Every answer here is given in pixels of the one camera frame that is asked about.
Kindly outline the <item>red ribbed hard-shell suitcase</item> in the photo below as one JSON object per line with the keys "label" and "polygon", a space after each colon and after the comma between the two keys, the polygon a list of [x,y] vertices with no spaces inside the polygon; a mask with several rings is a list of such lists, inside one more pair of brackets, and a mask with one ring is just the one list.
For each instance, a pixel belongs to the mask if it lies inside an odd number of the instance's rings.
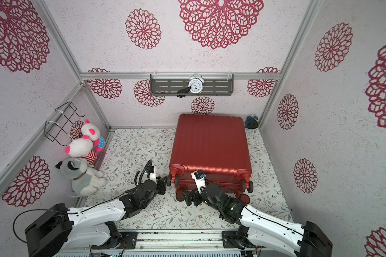
{"label": "red ribbed hard-shell suitcase", "polygon": [[241,117],[181,114],[169,163],[168,186],[182,191],[196,189],[192,173],[201,170],[210,183],[245,203],[254,185],[249,147]]}

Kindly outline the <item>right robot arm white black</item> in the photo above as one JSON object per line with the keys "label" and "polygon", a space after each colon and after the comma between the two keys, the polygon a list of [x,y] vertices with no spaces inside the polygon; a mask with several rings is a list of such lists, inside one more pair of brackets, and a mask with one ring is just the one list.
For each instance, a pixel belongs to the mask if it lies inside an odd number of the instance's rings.
{"label": "right robot arm white black", "polygon": [[287,222],[266,214],[238,198],[226,194],[217,184],[198,190],[179,189],[179,201],[187,205],[207,204],[219,212],[219,217],[237,224],[233,237],[237,247],[261,246],[288,257],[330,257],[333,244],[318,225]]}

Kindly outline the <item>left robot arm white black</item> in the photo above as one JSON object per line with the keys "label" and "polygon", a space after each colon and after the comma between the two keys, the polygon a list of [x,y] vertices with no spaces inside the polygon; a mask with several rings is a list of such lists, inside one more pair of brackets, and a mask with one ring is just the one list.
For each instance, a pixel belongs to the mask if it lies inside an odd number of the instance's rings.
{"label": "left robot arm white black", "polygon": [[82,246],[105,249],[119,245],[116,223],[139,214],[156,195],[166,193],[169,177],[148,179],[117,199],[91,207],[67,208],[59,203],[25,229],[30,257],[53,257],[59,251]]}

